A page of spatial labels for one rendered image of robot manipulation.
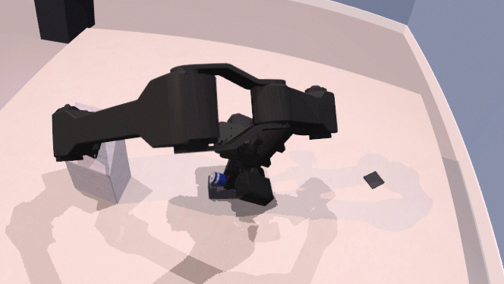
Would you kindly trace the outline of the blue cylindrical battery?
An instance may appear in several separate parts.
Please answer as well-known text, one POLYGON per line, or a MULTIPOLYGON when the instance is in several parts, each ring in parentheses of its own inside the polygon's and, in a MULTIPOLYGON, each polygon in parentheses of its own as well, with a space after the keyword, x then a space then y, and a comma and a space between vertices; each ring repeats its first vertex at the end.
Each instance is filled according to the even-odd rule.
POLYGON ((220 172, 213 171, 209 177, 209 181, 216 184, 216 185, 221 185, 224 187, 224 185, 229 177, 230 176, 224 175, 220 172))

